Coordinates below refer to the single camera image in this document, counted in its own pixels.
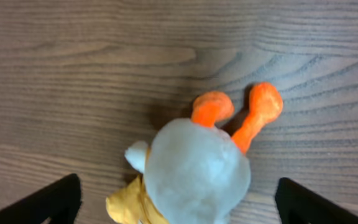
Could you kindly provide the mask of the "white plush chicken toy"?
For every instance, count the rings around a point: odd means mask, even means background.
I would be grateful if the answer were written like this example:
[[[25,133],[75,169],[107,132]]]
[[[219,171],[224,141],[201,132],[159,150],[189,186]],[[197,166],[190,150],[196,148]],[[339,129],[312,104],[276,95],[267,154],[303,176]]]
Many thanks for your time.
[[[126,149],[138,175],[106,198],[108,215],[116,223],[229,223],[250,187],[251,142],[282,110],[279,91],[258,83],[250,90],[248,115],[228,134],[216,125],[232,116],[230,97],[221,91],[200,95],[189,118],[174,119],[152,142]]]

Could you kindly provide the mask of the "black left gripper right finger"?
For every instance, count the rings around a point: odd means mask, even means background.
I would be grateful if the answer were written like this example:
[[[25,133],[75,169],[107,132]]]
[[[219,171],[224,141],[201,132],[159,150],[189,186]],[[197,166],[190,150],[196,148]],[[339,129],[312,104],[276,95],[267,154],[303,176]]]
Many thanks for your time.
[[[358,216],[295,181],[278,181],[275,203],[282,224],[358,224]]]

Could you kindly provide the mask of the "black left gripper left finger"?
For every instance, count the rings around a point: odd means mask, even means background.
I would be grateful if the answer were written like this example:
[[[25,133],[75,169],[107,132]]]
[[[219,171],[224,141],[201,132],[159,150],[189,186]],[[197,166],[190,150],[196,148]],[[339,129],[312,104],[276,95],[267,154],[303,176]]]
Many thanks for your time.
[[[0,223],[74,224],[81,207],[81,183],[76,174],[40,189],[39,191],[0,210]]]

